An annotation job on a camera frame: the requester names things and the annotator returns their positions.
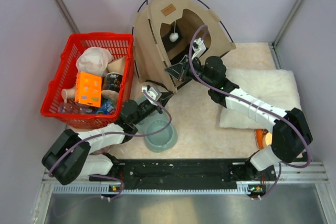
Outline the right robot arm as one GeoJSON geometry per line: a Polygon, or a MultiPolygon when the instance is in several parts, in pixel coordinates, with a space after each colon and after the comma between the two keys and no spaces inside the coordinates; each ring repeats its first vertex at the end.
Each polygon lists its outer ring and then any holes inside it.
{"type": "Polygon", "coordinates": [[[195,80],[209,88],[208,95],[217,104],[237,111],[261,124],[272,134],[272,142],[248,159],[245,174],[258,179],[269,166],[283,162],[289,166],[305,151],[311,163],[312,135],[304,113],[297,108],[284,110],[270,105],[245,92],[226,78],[226,67],[220,57],[211,56],[201,64],[197,58],[188,56],[165,71],[178,81],[195,80]]]}

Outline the beige fabric pet tent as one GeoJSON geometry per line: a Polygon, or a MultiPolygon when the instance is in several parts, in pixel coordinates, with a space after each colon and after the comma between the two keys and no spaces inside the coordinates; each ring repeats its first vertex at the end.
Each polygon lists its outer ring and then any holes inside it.
{"type": "Polygon", "coordinates": [[[236,48],[221,19],[201,0],[144,0],[132,28],[139,81],[160,84],[177,93],[185,82],[171,77],[165,68],[188,53],[192,37],[202,25],[208,28],[198,34],[206,47],[201,62],[209,56],[222,57],[236,48]]]}

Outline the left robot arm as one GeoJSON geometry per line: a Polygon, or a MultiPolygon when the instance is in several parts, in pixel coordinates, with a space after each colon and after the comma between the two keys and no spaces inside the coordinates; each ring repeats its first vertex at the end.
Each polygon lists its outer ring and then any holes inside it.
{"type": "Polygon", "coordinates": [[[114,123],[90,131],[64,130],[43,156],[42,165],[62,185],[89,177],[116,179],[118,160],[103,152],[105,147],[134,137],[143,137],[156,152],[175,144],[177,132],[165,108],[172,96],[172,92],[145,87],[140,102],[127,100],[114,123]]]}

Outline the white fluffy cushion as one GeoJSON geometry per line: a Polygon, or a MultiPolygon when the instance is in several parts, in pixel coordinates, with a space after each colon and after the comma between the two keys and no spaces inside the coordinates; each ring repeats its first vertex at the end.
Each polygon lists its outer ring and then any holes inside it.
{"type": "MultiPolygon", "coordinates": [[[[255,98],[285,110],[301,109],[296,80],[291,71],[228,68],[226,76],[255,98]]],[[[219,126],[253,130],[265,128],[247,116],[227,108],[222,108],[219,126]]]]}

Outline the black tent pole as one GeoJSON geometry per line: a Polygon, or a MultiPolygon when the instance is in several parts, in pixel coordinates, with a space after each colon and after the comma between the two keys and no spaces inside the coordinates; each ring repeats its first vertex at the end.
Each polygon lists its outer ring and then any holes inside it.
{"type": "Polygon", "coordinates": [[[171,0],[149,0],[136,14],[132,28],[134,65],[141,81],[165,82],[168,78],[164,68],[169,59],[162,38],[173,22],[171,12],[174,11],[171,0]]]}
{"type": "MultiPolygon", "coordinates": [[[[200,4],[202,4],[202,5],[203,5],[205,8],[207,8],[208,10],[211,9],[211,8],[210,8],[207,4],[205,4],[202,0],[196,0],[196,1],[199,2],[200,4]]],[[[138,8],[138,10],[137,10],[137,13],[139,13],[140,10],[142,9],[142,7],[143,7],[144,5],[147,5],[148,2],[149,2],[149,0],[144,0],[143,3],[139,6],[139,8],[138,8]]],[[[227,30],[226,26],[224,25],[224,23],[223,23],[221,20],[219,20],[219,23],[220,23],[221,26],[224,28],[224,31],[225,31],[226,34],[228,35],[229,40],[230,40],[231,42],[234,42],[233,39],[232,39],[232,37],[231,37],[231,35],[230,35],[230,33],[229,33],[229,31],[227,30]]]]}

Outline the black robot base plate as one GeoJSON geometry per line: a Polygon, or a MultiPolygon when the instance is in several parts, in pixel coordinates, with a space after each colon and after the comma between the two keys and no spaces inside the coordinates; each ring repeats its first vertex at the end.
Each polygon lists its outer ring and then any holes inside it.
{"type": "Polygon", "coordinates": [[[259,172],[241,158],[119,159],[108,176],[125,189],[235,189],[237,182],[274,181],[274,167],[259,172]]]}

